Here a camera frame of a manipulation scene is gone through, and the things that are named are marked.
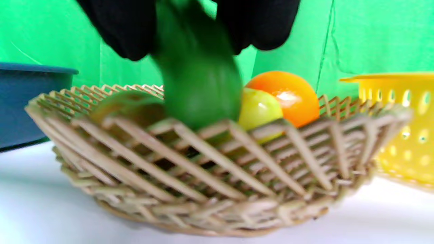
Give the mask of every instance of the green backdrop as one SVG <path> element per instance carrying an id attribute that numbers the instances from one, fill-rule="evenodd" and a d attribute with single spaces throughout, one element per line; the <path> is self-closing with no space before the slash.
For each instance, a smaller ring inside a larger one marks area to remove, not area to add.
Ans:
<path id="1" fill-rule="evenodd" d="M 204 0 L 215 13 L 215 4 Z M 80 71 L 74 85 L 161 84 L 154 64 L 119 58 L 74 0 L 0 1 L 0 61 Z M 248 48 L 237 57 L 243 78 L 269 71 L 298 74 L 318 94 L 357 96 L 339 78 L 362 73 L 433 71 L 433 0 L 302 0 L 281 48 Z"/>

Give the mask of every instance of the wicker basket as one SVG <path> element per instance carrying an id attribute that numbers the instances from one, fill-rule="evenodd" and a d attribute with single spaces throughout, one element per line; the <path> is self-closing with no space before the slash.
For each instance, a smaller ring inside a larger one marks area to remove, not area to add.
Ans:
<path id="1" fill-rule="evenodd" d="M 158 86 L 74 87 L 42 94 L 26 111 L 55 143 L 62 172 L 100 206 L 187 234 L 252 237 L 324 215 L 369 182 L 372 158 L 412 118 L 401 105 L 326 96 L 321 118 L 298 130 L 280 119 L 249 132 L 222 121 L 195 133 L 174 119 L 143 129 L 123 117 L 99 128 L 86 115 L 75 116 L 124 89 L 163 96 Z M 131 140 L 115 140 L 113 126 Z M 179 138 L 155 139 L 167 132 Z M 232 135 L 229 141 L 208 143 L 223 132 Z M 264 145 L 255 142 L 282 132 Z M 138 146 L 151 152 L 144 155 Z"/>

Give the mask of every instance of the yellow plastic basket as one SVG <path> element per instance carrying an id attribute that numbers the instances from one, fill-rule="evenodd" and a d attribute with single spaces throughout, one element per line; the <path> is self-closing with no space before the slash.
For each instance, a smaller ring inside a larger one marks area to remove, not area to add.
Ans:
<path id="1" fill-rule="evenodd" d="M 379 170 L 398 182 L 434 192 L 434 73 L 398 73 L 356 76 L 362 101 L 400 103 L 411 107 L 414 120 L 378 155 Z"/>

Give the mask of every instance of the white surface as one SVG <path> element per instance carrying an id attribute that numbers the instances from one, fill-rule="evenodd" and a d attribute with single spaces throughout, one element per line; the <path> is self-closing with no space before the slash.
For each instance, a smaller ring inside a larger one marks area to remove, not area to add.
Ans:
<path id="1" fill-rule="evenodd" d="M 163 233 L 107 214 L 67 185 L 51 146 L 0 154 L 0 244 L 434 244 L 434 195 L 383 179 L 317 221 L 266 237 Z"/>

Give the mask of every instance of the orange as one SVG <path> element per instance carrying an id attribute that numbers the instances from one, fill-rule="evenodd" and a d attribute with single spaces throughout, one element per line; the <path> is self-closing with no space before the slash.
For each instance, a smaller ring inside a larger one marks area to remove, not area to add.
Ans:
<path id="1" fill-rule="evenodd" d="M 283 71 L 270 71 L 255 76 L 246 87 L 275 96 L 282 107 L 283 117 L 297 128 L 319 118 L 316 93 L 300 76 Z"/>

